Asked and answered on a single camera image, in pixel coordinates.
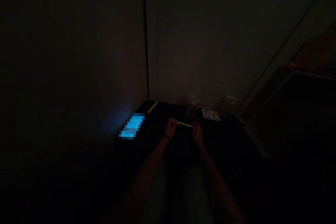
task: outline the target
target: wrist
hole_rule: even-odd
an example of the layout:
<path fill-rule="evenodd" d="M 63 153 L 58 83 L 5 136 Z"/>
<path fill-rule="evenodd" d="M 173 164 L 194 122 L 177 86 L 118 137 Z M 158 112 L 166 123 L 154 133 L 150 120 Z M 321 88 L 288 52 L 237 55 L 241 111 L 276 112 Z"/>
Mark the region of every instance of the wrist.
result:
<path fill-rule="evenodd" d="M 169 143 L 170 141 L 170 137 L 168 135 L 164 135 L 162 138 L 161 138 L 161 142 L 165 144 L 165 146 Z"/>
<path fill-rule="evenodd" d="M 197 143 L 196 147 L 197 147 L 197 150 L 198 150 L 198 154 L 200 156 L 208 155 L 208 152 L 207 152 L 207 150 L 206 150 L 206 148 L 205 148 L 205 146 L 203 145 L 202 142 L 201 143 Z"/>

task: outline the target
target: black table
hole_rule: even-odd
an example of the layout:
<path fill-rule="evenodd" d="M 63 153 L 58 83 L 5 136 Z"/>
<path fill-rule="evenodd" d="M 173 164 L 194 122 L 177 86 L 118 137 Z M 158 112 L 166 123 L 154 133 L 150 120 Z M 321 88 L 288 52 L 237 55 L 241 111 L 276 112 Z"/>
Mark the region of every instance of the black table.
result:
<path fill-rule="evenodd" d="M 186 106 L 158 103 L 148 114 L 147 111 L 155 104 L 155 101 L 145 101 L 136 111 L 144 113 L 145 120 L 138 135 L 134 140 L 116 139 L 116 146 L 136 150 L 151 151 L 163 136 L 164 128 L 169 118 L 176 118 L 182 123 L 191 124 L 194 121 L 200 123 L 203 129 L 203 142 L 209 154 L 214 160 L 227 163 L 240 163 L 241 154 L 244 154 L 242 140 L 249 140 L 233 116 L 222 119 L 220 122 L 203 119 L 202 110 L 196 111 L 195 117 L 187 117 Z M 172 138 L 168 155 L 194 159 L 197 156 L 192 142 L 191 128 L 177 126 L 175 135 Z"/>

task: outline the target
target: wall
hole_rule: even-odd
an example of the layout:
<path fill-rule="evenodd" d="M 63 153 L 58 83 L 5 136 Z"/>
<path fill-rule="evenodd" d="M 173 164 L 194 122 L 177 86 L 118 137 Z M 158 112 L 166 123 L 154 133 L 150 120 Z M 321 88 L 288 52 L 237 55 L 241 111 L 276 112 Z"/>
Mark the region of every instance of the wall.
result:
<path fill-rule="evenodd" d="M 146 0 L 151 99 L 240 104 L 314 0 Z"/>
<path fill-rule="evenodd" d="M 240 118 L 277 68 L 287 63 L 307 40 L 323 33 L 334 22 L 335 18 L 335 0 L 314 0 L 288 39 L 269 62 L 267 68 L 264 69 L 236 111 L 235 116 Z"/>
<path fill-rule="evenodd" d="M 16 206 L 38 198 L 29 218 L 52 201 L 50 191 L 91 172 L 118 125 L 147 100 L 144 10 L 143 0 L 8 4 L 16 44 L 2 64 L 1 183 L 22 190 L 10 196 Z"/>
<path fill-rule="evenodd" d="M 287 76 L 281 74 L 278 77 L 283 81 L 273 82 L 280 85 L 264 102 L 258 95 L 256 98 L 261 99 L 261 106 L 246 119 L 246 127 L 255 138 L 256 146 L 275 159 L 310 142 L 319 146 L 328 139 L 326 143 L 333 143 L 335 79 L 300 71 L 287 70 Z"/>

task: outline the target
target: leg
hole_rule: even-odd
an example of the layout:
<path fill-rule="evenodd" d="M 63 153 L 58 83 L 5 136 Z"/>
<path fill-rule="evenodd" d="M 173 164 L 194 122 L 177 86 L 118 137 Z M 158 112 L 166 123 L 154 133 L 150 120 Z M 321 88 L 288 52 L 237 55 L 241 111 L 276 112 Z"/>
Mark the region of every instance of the leg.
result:
<path fill-rule="evenodd" d="M 163 159 L 142 214 L 141 223 L 163 223 L 167 210 L 167 163 Z"/>
<path fill-rule="evenodd" d="M 180 190 L 175 195 L 172 221 L 175 223 L 213 223 L 205 191 L 202 171 L 198 166 L 184 169 L 179 178 Z"/>

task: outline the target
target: finger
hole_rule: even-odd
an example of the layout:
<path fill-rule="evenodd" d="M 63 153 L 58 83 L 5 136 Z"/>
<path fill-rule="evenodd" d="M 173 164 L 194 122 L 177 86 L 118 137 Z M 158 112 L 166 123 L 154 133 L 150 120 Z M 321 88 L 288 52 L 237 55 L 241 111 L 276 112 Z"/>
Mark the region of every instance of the finger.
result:
<path fill-rule="evenodd" d="M 176 124 L 176 123 L 177 123 L 177 120 L 175 118 L 171 118 L 171 126 L 173 127 L 174 124 Z"/>
<path fill-rule="evenodd" d="M 193 122 L 193 125 L 195 125 L 196 127 L 200 127 L 200 124 L 198 122 Z"/>
<path fill-rule="evenodd" d="M 191 124 L 193 125 L 192 131 L 196 132 L 196 130 L 197 130 L 197 124 L 195 122 L 192 122 Z"/>
<path fill-rule="evenodd" d="M 176 125 L 177 125 L 177 120 L 174 119 L 174 122 L 173 122 L 173 128 L 174 128 L 174 129 L 176 128 Z"/>

